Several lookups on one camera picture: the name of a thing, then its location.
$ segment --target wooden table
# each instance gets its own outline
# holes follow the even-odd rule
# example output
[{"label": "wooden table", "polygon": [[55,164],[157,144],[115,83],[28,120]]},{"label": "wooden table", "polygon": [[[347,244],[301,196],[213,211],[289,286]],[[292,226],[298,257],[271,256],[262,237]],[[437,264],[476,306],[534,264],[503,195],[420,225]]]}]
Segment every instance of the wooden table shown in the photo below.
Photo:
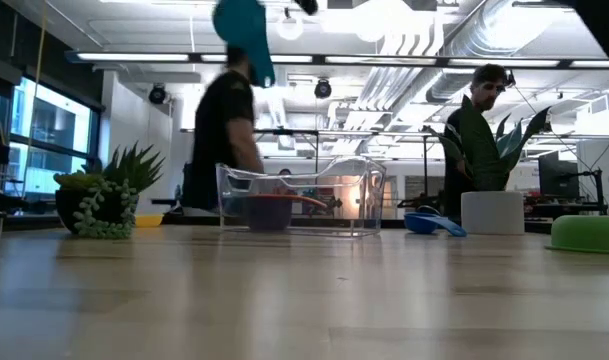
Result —
[{"label": "wooden table", "polygon": [[0,359],[609,359],[609,256],[548,236],[0,241]]}]

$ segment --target wall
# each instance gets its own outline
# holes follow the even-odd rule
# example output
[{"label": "wall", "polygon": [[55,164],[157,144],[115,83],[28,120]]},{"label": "wall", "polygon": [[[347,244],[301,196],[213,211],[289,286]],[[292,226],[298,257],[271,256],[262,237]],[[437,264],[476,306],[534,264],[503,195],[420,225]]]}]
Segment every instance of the wall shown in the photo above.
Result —
[{"label": "wall", "polygon": [[171,143],[170,185],[175,192],[177,185],[182,187],[184,182],[184,165],[191,161],[193,152],[193,133],[180,132],[186,119],[195,119],[195,100],[176,99],[173,102],[173,133]]},{"label": "wall", "polygon": [[161,170],[163,175],[157,183],[140,194],[137,213],[159,214],[167,211],[167,206],[151,205],[150,200],[173,197],[173,119],[169,114],[152,106],[145,94],[133,91],[120,83],[114,72],[104,74],[102,104],[106,111],[101,119],[100,159],[106,165],[118,148],[131,147],[136,142],[138,148],[153,145],[153,151],[159,151],[160,158],[165,158]]}]

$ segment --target white pot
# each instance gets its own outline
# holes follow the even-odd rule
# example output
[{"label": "white pot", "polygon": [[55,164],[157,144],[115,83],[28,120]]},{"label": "white pot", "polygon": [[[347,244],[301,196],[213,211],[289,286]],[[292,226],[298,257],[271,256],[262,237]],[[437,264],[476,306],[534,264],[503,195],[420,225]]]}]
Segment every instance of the white pot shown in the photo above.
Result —
[{"label": "white pot", "polygon": [[462,227],[469,234],[523,235],[522,193],[476,191],[462,194]]}]

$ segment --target person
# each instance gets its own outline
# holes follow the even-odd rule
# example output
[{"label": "person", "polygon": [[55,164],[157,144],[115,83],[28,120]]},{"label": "person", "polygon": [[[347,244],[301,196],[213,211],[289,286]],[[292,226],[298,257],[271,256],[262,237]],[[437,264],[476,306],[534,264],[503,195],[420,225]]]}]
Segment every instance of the person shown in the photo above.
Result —
[{"label": "person", "polygon": [[[471,82],[471,102],[475,109],[480,113],[491,110],[495,105],[497,97],[506,90],[508,77],[506,70],[495,64],[481,66],[473,73]],[[455,131],[460,132],[461,109],[455,110],[449,116],[447,124],[451,125]],[[459,144],[457,136],[447,127],[444,136],[451,141]],[[459,219],[461,215],[461,195],[465,192],[475,191],[473,186],[472,174],[464,165],[464,161],[456,161],[446,156],[446,168],[444,176],[444,215]]]},{"label": "person", "polygon": [[[291,170],[289,170],[289,169],[282,169],[282,170],[280,170],[278,175],[280,175],[280,176],[290,176],[290,175],[293,175],[293,174],[291,173]],[[273,193],[274,194],[278,194],[278,195],[297,195],[296,191],[292,190],[285,183],[283,183],[281,181],[279,181],[277,183],[277,186],[273,189]]]},{"label": "person", "polygon": [[217,210],[218,163],[264,172],[253,137],[254,67],[241,48],[227,46],[226,56],[226,71],[209,85],[195,114],[193,161],[184,179],[184,207]]}]

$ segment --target blue scoop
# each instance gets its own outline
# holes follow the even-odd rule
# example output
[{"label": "blue scoop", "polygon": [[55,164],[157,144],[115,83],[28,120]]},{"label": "blue scoop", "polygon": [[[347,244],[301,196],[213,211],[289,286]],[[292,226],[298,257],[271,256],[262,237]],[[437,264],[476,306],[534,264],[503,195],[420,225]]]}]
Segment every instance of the blue scoop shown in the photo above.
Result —
[{"label": "blue scoop", "polygon": [[441,227],[456,237],[466,237],[468,235],[466,230],[451,220],[429,213],[411,212],[404,214],[404,226],[416,234],[432,234],[437,228]]}]

